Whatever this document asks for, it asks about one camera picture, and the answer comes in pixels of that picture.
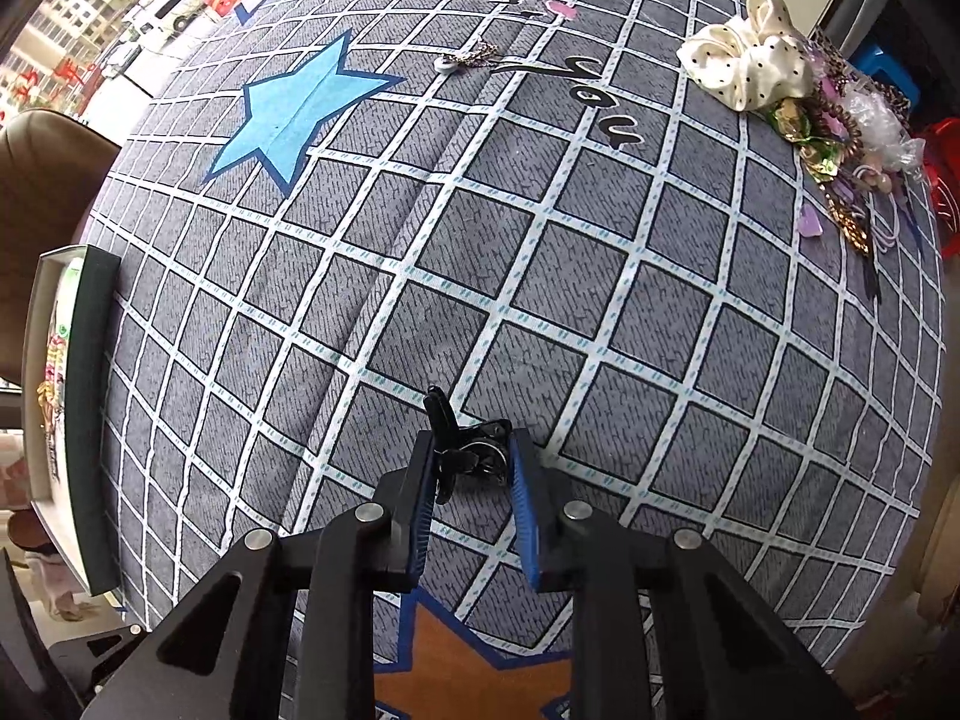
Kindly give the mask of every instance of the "plastic wrapper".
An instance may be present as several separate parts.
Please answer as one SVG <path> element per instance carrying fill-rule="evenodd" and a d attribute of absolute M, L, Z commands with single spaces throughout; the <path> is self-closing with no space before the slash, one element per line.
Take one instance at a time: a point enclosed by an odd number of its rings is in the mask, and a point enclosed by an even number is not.
<path fill-rule="evenodd" d="M 923 139 L 907 135 L 882 94 L 848 89 L 842 104 L 860 127 L 864 148 L 880 156 L 885 170 L 923 165 Z"/>

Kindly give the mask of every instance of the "purple heart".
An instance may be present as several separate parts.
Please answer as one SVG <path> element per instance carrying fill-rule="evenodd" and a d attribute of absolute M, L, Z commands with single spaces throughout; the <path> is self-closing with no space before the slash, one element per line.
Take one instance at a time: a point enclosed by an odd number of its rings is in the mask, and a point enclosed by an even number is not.
<path fill-rule="evenodd" d="M 803 206 L 800 207 L 800 220 L 797 223 L 797 229 L 800 231 L 801 238 L 819 238 L 824 234 L 823 225 L 820 223 L 820 215 L 806 201 L 803 201 Z"/>

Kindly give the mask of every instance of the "tablecloth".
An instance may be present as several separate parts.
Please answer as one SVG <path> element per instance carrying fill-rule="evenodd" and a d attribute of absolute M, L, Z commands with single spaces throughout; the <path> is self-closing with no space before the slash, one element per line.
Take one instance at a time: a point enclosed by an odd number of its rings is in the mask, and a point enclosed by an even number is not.
<path fill-rule="evenodd" d="M 918 515 L 942 269 L 916 204 L 867 298 L 792 148 L 685 78 L 680 38 L 742 10 L 248 0 L 198 45 L 85 232 L 122 256 L 104 490 L 137 618 L 248 529 L 368 498 L 438 384 L 625 525 L 702 531 L 835 659 Z M 438 76 L 479 41 L 498 56 Z M 555 662 L 570 600 L 528 589 L 505 493 L 461 485 L 435 518 L 419 594 L 376 598 L 378 662 L 409 665 L 416 610 L 485 662 Z"/>

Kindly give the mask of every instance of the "box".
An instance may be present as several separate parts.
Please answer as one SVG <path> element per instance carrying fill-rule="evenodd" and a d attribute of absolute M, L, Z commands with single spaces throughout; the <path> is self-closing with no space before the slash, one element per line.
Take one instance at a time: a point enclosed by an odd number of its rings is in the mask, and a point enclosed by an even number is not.
<path fill-rule="evenodd" d="M 119 257 L 91 245 L 42 255 L 24 338 L 23 440 L 32 507 L 90 595 L 117 586 L 101 494 L 100 401 L 119 265 Z"/>

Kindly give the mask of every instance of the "brown leather chair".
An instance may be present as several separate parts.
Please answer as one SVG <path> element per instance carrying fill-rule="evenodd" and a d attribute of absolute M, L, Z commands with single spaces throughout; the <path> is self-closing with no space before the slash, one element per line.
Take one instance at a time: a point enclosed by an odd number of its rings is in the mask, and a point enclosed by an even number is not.
<path fill-rule="evenodd" d="M 116 143 L 47 110 L 0 130 L 0 378 L 19 384 L 37 260 L 77 242 Z"/>

